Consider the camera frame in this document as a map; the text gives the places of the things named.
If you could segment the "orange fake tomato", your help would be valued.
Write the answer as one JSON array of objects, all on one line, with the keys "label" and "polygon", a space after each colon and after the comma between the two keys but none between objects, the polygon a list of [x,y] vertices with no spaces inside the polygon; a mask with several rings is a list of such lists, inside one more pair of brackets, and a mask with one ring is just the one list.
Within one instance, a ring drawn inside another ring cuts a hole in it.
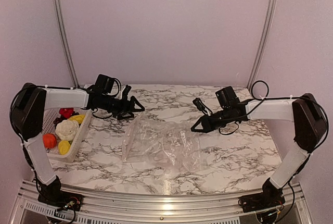
[{"label": "orange fake tomato", "polygon": [[43,143],[45,148],[54,148],[57,145],[57,138],[52,133],[44,134]]}]

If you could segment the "clear zip top bag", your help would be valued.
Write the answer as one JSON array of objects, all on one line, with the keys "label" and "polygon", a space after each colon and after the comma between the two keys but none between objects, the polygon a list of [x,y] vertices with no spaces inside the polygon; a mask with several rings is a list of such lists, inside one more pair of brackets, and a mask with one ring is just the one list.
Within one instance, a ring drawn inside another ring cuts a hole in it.
[{"label": "clear zip top bag", "polygon": [[147,162],[172,172],[193,172],[202,164],[199,135],[187,123],[157,121],[138,115],[122,141],[124,163]]}]

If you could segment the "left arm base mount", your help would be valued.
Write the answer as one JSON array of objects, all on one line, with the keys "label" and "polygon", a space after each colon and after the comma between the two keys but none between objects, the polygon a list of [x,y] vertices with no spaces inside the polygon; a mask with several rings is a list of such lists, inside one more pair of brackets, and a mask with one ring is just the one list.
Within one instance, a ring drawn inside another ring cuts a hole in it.
[{"label": "left arm base mount", "polygon": [[65,209],[79,211],[81,209],[81,204],[83,202],[83,195],[66,191],[60,191],[60,196],[58,196],[55,200],[52,200],[50,197],[45,198],[44,196],[39,194],[38,201],[51,206],[58,207],[59,211]]}]

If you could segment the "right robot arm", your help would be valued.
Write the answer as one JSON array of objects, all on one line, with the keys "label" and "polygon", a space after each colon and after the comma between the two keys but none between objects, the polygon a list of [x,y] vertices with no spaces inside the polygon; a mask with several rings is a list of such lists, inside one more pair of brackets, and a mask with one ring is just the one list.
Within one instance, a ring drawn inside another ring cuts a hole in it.
[{"label": "right robot arm", "polygon": [[275,97],[241,101],[231,86],[216,92],[221,110],[213,113],[200,98],[193,104],[203,115],[191,127],[192,132],[209,133],[221,130],[229,123],[239,124],[250,120],[281,120],[294,124],[293,146],[278,169],[266,180],[258,203],[269,207],[278,199],[281,189],[296,176],[309,161],[313,152],[328,136],[328,117],[313,94],[299,97]]}]

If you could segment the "purple fake grape bunch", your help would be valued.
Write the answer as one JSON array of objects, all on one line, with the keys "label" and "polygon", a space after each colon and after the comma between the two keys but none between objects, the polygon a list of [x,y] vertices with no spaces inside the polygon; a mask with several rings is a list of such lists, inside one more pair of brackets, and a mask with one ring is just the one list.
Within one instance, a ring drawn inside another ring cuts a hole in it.
[{"label": "purple fake grape bunch", "polygon": [[53,121],[53,124],[55,126],[57,126],[57,124],[61,123],[63,121],[63,118],[62,117],[57,117],[54,121]]}]

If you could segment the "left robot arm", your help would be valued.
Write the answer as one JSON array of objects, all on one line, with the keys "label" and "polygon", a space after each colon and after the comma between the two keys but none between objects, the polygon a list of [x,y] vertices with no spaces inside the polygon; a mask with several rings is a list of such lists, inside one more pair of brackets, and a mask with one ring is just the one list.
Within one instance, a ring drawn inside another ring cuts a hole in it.
[{"label": "left robot arm", "polygon": [[131,86],[121,87],[117,78],[99,74],[88,88],[47,87],[26,83],[16,94],[9,110],[10,124],[20,138],[24,156],[32,168],[39,194],[60,206],[66,201],[60,179],[54,173],[42,142],[44,113],[50,109],[102,109],[117,120],[143,112],[144,106],[129,97]]}]

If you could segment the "red fake pepper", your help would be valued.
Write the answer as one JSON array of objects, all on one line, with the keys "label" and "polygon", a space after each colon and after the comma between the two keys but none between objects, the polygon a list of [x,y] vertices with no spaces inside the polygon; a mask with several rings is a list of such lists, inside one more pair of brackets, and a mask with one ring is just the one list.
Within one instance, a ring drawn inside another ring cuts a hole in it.
[{"label": "red fake pepper", "polygon": [[59,114],[65,119],[70,118],[73,115],[73,113],[74,113],[73,108],[61,108],[59,110]]}]

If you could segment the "yellow fake lemon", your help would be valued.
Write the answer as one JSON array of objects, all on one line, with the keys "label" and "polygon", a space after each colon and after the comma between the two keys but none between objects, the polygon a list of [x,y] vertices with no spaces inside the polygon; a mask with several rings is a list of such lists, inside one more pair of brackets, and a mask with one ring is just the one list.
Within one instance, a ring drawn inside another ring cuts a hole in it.
[{"label": "yellow fake lemon", "polygon": [[72,120],[72,121],[77,121],[78,124],[81,124],[83,122],[85,118],[85,115],[84,114],[79,114],[79,115],[73,115],[69,118],[69,120]]}]

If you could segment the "white fake cauliflower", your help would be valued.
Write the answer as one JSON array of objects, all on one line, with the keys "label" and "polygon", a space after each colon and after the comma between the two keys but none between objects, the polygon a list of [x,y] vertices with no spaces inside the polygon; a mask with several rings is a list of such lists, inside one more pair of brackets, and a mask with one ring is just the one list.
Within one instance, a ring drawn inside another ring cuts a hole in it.
[{"label": "white fake cauliflower", "polygon": [[61,123],[57,124],[55,133],[61,140],[73,141],[76,136],[76,133],[79,130],[79,124],[77,121],[64,120]]}]

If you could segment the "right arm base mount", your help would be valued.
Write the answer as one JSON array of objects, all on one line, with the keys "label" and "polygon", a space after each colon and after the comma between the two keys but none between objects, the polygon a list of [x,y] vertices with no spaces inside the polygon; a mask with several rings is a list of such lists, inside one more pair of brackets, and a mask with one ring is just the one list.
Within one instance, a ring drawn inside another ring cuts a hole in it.
[{"label": "right arm base mount", "polygon": [[285,204],[285,198],[282,194],[271,198],[264,193],[256,193],[241,196],[238,200],[238,205],[242,208],[244,213],[251,211],[264,210]]}]

